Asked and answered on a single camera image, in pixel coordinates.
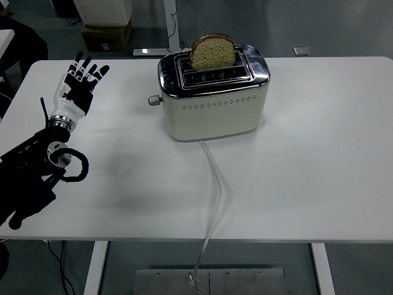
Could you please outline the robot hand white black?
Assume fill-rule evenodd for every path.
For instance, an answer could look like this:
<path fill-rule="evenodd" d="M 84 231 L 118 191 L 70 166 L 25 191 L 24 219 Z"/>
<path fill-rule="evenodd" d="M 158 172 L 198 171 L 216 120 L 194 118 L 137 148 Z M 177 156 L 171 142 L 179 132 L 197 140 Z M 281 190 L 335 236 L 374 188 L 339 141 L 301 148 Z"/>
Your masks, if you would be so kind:
<path fill-rule="evenodd" d="M 51 116 L 77 121 L 86 116 L 93 101 L 93 91 L 109 72 L 110 66 L 99 67 L 90 56 L 79 52 L 58 84 L 54 96 L 55 109 Z"/>

